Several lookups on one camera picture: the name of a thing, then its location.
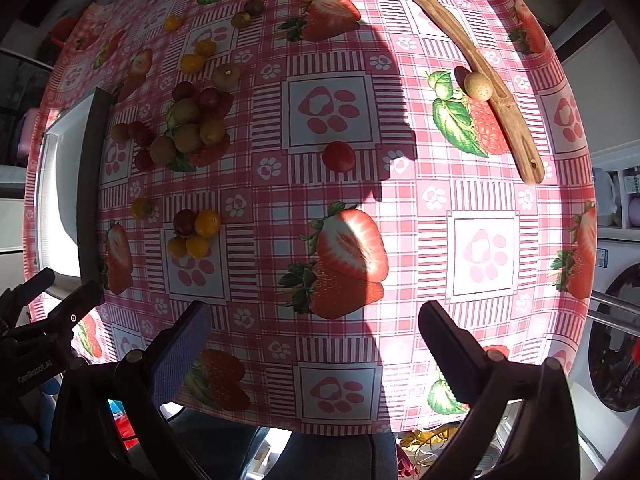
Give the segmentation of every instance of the paw print pattern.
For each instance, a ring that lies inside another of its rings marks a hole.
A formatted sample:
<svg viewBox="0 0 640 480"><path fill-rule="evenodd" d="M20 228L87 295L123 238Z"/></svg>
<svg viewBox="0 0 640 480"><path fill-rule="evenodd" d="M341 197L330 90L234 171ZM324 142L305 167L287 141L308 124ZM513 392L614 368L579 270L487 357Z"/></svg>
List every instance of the paw print pattern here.
<svg viewBox="0 0 640 480"><path fill-rule="evenodd" d="M234 56L234 62L236 63L246 63L248 62L254 55L250 50L241 50Z"/></svg>
<svg viewBox="0 0 640 480"><path fill-rule="evenodd" d="M530 210L533 208L533 193L529 189L518 192L518 204L523 209Z"/></svg>
<svg viewBox="0 0 640 480"><path fill-rule="evenodd" d="M309 129L318 135L327 133L329 128L334 132L343 132L348 124L345 118L359 117L360 110L354 106L356 96L348 90L337 90L332 94L325 86L315 87L300 103L298 111L310 117L306 121Z"/></svg>
<svg viewBox="0 0 640 480"><path fill-rule="evenodd" d="M505 248L507 240L502 235L495 235L489 239L484 229L478 230L465 248L463 258L472 263L469 276L476 283L482 283L485 279L495 280L498 277L498 268L507 263L507 253L500 249Z"/></svg>
<svg viewBox="0 0 640 480"><path fill-rule="evenodd" d="M414 38L405 36L400 36L396 41L396 45L400 48L404 48L405 50L415 50L418 48L418 44L415 42Z"/></svg>
<svg viewBox="0 0 640 480"><path fill-rule="evenodd" d="M398 174L403 174L404 170L409 167L409 161L401 150L389 150L386 152L386 155L382 157L382 162L385 163L385 170Z"/></svg>
<svg viewBox="0 0 640 480"><path fill-rule="evenodd" d="M280 176L280 168L282 168L282 164L277 162L274 156L269 158L265 157L260 161L257 172L261 178L269 180L272 177Z"/></svg>
<svg viewBox="0 0 640 480"><path fill-rule="evenodd" d="M156 298L154 309L160 316L165 316L169 312L169 306L163 298Z"/></svg>
<svg viewBox="0 0 640 480"><path fill-rule="evenodd" d="M273 341L267 348L274 359L288 359L291 355L291 346L287 343Z"/></svg>
<svg viewBox="0 0 640 480"><path fill-rule="evenodd" d="M138 117L140 119L146 119L147 117L149 117L150 112L151 105L149 103L145 103L138 109Z"/></svg>
<svg viewBox="0 0 640 480"><path fill-rule="evenodd" d="M180 269L178 271L178 279L183 285L191 286L192 283L197 286L206 285L206 275L213 274L216 271L214 265L206 259L209 256L211 256L211 249L209 249L204 258L197 260L198 268L196 268L196 259L190 256L186 258L184 263L181 261L184 260L184 258L180 260L178 258L171 258L172 264Z"/></svg>
<svg viewBox="0 0 640 480"><path fill-rule="evenodd" d="M140 321L140 330L147 337L152 336L154 333L154 326L148 319L143 319Z"/></svg>
<svg viewBox="0 0 640 480"><path fill-rule="evenodd" d="M442 188L429 186L422 193L424 205L429 211L437 211L447 203L446 193Z"/></svg>
<svg viewBox="0 0 640 480"><path fill-rule="evenodd" d="M529 294L521 294L515 301L515 309L517 312L523 312L529 308L531 296Z"/></svg>
<svg viewBox="0 0 640 480"><path fill-rule="evenodd" d="M202 40L213 40L219 43L221 41L225 41L227 36L228 36L228 27L226 25L222 25L221 27L216 27L213 30L208 28L207 30L204 30L198 37L194 38L193 41L191 41L190 47L193 50L195 50L196 43Z"/></svg>
<svg viewBox="0 0 640 480"><path fill-rule="evenodd" d="M171 75L166 76L160 83L160 89L163 91L173 88L174 86L174 77Z"/></svg>
<svg viewBox="0 0 640 480"><path fill-rule="evenodd" d="M318 408L325 413L333 413L336 410L341 413L349 413L353 404L364 402L364 397L358 393L363 386L357 381L346 381L341 384L334 376L327 376L316 384L309 394L318 400Z"/></svg>
<svg viewBox="0 0 640 480"><path fill-rule="evenodd" d="M244 328L251 328L255 323L255 319L247 308L238 308L234 312L234 323Z"/></svg>
<svg viewBox="0 0 640 480"><path fill-rule="evenodd" d="M262 70L260 70L260 75L262 76L262 79L268 81L269 79L277 78L280 72L282 72L282 69L278 63L266 64L262 67Z"/></svg>
<svg viewBox="0 0 640 480"><path fill-rule="evenodd" d="M155 224L160 218L160 207L155 205L151 209L151 214L146 218L151 224Z"/></svg>
<svg viewBox="0 0 640 480"><path fill-rule="evenodd" d="M554 122L562 128L562 134L569 142L575 142L584 136L580 114L573 96L570 99L563 97L558 101Z"/></svg>
<svg viewBox="0 0 640 480"><path fill-rule="evenodd" d="M140 348L140 347L136 343L132 343L131 341L129 341L129 339L126 336L124 336L120 341L120 351L122 352L123 355L131 350L135 350L136 348Z"/></svg>
<svg viewBox="0 0 640 480"><path fill-rule="evenodd" d="M240 218L244 214L244 208L246 207L246 200L240 194L230 196L225 201L225 211L229 213L229 216L233 218Z"/></svg>
<svg viewBox="0 0 640 480"><path fill-rule="evenodd" d="M118 173L120 171L121 164L127 159L127 153L125 149L127 147L126 142L114 142L110 141L106 150L104 150L104 172L107 175L111 173Z"/></svg>
<svg viewBox="0 0 640 480"><path fill-rule="evenodd" d="M513 82L516 83L516 86L520 90L528 90L529 88L531 88L531 83L529 82L529 79L525 75L518 74L516 77L513 78Z"/></svg>
<svg viewBox="0 0 640 480"><path fill-rule="evenodd" d="M384 54L369 57L369 64L376 70L389 70L389 67L391 67L391 63L391 58L389 56L385 56Z"/></svg>
<svg viewBox="0 0 640 480"><path fill-rule="evenodd" d="M545 167L545 178L554 177L554 168L546 160L542 161L542 165Z"/></svg>
<svg viewBox="0 0 640 480"><path fill-rule="evenodd" d="M138 180L134 180L129 186L129 196L131 198L138 198L140 196L140 192L142 188L140 187L140 182Z"/></svg>
<svg viewBox="0 0 640 480"><path fill-rule="evenodd" d="M494 66L500 65L502 58L498 56L493 50L485 50L482 55L484 58Z"/></svg>

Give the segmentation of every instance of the shelf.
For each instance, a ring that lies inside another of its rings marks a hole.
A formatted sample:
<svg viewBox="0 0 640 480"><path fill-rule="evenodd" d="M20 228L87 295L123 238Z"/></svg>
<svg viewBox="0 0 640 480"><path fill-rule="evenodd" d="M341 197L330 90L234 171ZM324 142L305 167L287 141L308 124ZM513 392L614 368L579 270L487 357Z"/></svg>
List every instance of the shelf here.
<svg viewBox="0 0 640 480"><path fill-rule="evenodd" d="M634 227L629 221L629 203L632 198L640 196L640 194L627 194L625 191L624 177L625 174L631 173L629 170L633 170L633 168L619 168L617 170L607 168L607 173L612 176L614 186L619 193L619 200L616 200L619 209L612 215L614 218L611 225L598 225L598 238L640 242L640 228Z"/></svg>

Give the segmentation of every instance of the wooden stick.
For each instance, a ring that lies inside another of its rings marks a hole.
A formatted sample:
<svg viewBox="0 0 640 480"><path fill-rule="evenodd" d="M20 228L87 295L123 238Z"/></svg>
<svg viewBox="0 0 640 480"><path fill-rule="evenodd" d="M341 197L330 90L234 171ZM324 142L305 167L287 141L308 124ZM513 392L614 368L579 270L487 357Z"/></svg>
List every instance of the wooden stick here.
<svg viewBox="0 0 640 480"><path fill-rule="evenodd" d="M471 70L485 75L491 81L494 86L494 94L489 99L489 104L509 143L511 155L513 155L522 181L532 186L542 182L545 177L545 169L540 154L527 123L502 78L478 52L460 22L438 0L413 1L431 18L433 23L453 40L465 56Z"/></svg>

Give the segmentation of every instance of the red cherry tomato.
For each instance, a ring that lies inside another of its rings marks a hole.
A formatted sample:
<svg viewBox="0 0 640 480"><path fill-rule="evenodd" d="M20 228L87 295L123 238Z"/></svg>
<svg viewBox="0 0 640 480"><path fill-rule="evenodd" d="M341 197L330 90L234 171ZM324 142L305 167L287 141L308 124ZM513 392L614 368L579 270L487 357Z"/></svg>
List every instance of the red cherry tomato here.
<svg viewBox="0 0 640 480"><path fill-rule="evenodd" d="M322 161L331 171L346 173L356 165L356 154L346 142L334 140L322 152Z"/></svg>

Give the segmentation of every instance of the tablecloth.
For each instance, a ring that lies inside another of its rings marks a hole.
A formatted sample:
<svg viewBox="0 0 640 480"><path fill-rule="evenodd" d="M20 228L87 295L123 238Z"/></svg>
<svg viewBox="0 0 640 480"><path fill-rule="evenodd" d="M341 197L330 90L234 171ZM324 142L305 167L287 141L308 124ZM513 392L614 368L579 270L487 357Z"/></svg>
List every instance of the tablecloth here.
<svg viewBox="0 0 640 480"><path fill-rule="evenodd" d="M318 24L321 12L297 0L263 0L266 12L242 30L230 17L247 0L200 1L208 4L91 6L47 87L25 197L27 276L37 268L42 133L61 111L100 87L118 96L110 126L139 120L161 134L178 82L201 89L221 63L242 68L220 160L143 173L132 163L134 142L105 140L97 238L103 252L105 233L119 224L132 285L119 296L106 291L91 328L74 340L77 350L92 362L120 359L203 300L212 308L207 347L215 352L202 354L176 402L318 434L424 428L466 413L418 333L427 300L439 300L483 347L532 364L554 356L569 371L593 279L590 158L562 67L522 1L439 0L522 110L545 165L535 187L518 177L489 108L460 91L462 54L411 0L331 0L346 12L330 31ZM171 14L184 24L167 32ZM299 41L287 36L295 23ZM180 58L203 38L217 43L217 54L186 76ZM150 66L132 77L140 56ZM434 120L434 110L446 120ZM348 173L322 161L334 140L354 149ZM141 196L153 202L143 221L130 213ZM165 249L174 214L185 207L223 217L199 260ZM332 251L362 241L340 230L347 224L375 249L364 262L368 276ZM291 300L282 285L300 287L308 271L320 316L280 306ZM325 319L336 297L359 308ZM46 315L41 300L31 313Z"/></svg>

